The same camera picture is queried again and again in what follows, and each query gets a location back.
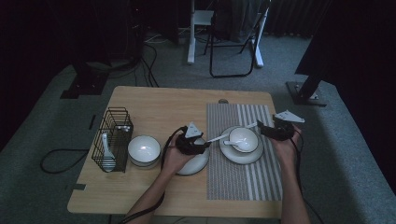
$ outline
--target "white spoon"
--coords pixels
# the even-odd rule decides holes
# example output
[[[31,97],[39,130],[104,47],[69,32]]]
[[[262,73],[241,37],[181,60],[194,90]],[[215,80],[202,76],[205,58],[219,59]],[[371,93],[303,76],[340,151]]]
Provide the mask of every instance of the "white spoon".
[[[114,169],[114,167],[116,167],[116,158],[114,157],[113,153],[111,153],[110,149],[108,148],[107,133],[102,133],[102,142],[103,142],[103,149],[104,149],[102,168],[106,172],[111,172]]]
[[[239,141],[239,142],[232,142],[232,141],[224,141],[224,145],[234,145],[239,147],[242,151],[244,152],[250,152],[253,151],[255,147],[253,147],[251,144],[245,142],[245,141]]]
[[[249,125],[247,125],[247,126],[245,126],[245,128],[253,128],[253,127],[256,127],[257,126],[257,122],[254,122],[254,123],[251,123],[251,124],[249,124]],[[215,137],[215,138],[213,138],[213,139],[210,139],[209,141],[207,141],[207,142],[214,142],[214,141],[218,141],[218,140],[220,140],[221,138],[225,138],[225,137],[227,137],[228,135],[230,135],[229,133],[226,133],[226,134],[224,134],[224,135],[221,135],[221,136],[219,136],[219,137]]]

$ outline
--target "white saucer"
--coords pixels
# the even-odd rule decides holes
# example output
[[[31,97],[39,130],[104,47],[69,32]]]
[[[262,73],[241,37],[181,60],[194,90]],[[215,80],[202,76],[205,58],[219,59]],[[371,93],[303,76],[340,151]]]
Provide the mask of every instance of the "white saucer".
[[[230,131],[234,128],[238,128],[240,126],[233,126],[226,130],[221,135],[230,133]],[[227,157],[230,161],[239,163],[239,164],[250,164],[255,162],[260,158],[262,152],[264,151],[264,146],[262,143],[262,137],[256,134],[259,138],[259,145],[257,146],[256,150],[252,152],[240,152],[233,148],[232,146],[224,145],[224,141],[228,141],[229,137],[225,137],[219,140],[220,150]]]
[[[205,142],[204,139],[199,138],[195,141],[195,144],[203,144]],[[188,161],[183,168],[179,172],[178,175],[194,175],[200,172],[206,166],[209,161],[209,148],[205,150],[203,154],[198,154],[190,161]]]

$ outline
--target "person's right hand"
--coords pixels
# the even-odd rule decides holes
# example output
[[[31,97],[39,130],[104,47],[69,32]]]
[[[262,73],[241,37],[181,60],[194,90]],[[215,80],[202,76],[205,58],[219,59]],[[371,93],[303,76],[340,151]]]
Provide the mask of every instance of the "person's right hand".
[[[301,133],[301,130],[295,126],[294,130],[294,136],[291,138],[294,143],[297,145],[298,139],[300,137],[299,133]],[[294,160],[296,157],[296,151],[293,143],[290,140],[285,140],[285,141],[277,141],[273,138],[269,138],[271,143],[273,144],[274,148],[276,149],[276,156],[279,160],[279,163],[282,167],[289,167],[292,168],[294,167]]]
[[[163,169],[173,175],[181,170],[184,165],[195,157],[195,155],[185,155],[180,152],[180,150],[175,146],[178,134],[176,134],[170,143],[169,148],[166,151],[165,161],[163,164]]]

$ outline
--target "metal wire basket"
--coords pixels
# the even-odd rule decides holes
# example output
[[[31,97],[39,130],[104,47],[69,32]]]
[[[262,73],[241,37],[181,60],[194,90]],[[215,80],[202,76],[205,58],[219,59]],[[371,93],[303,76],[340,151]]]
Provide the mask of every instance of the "metal wire basket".
[[[131,141],[133,131],[134,125],[125,107],[109,107],[107,109],[93,141],[94,149],[92,153],[92,159],[104,172],[109,172],[109,170],[105,166],[108,158],[105,157],[102,134],[107,134],[108,148],[114,155],[112,160],[115,161],[115,165],[110,172],[123,171],[125,173],[126,162],[128,161],[128,144]]]

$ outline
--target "dark curtain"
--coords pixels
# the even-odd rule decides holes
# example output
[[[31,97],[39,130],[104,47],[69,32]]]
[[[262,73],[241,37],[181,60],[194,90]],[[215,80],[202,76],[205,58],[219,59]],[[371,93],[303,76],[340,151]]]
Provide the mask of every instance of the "dark curtain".
[[[335,85],[396,192],[395,2],[333,0],[296,73]]]
[[[331,0],[272,0],[264,32],[311,37]]]
[[[0,151],[54,74],[69,64],[39,1],[0,1]]]

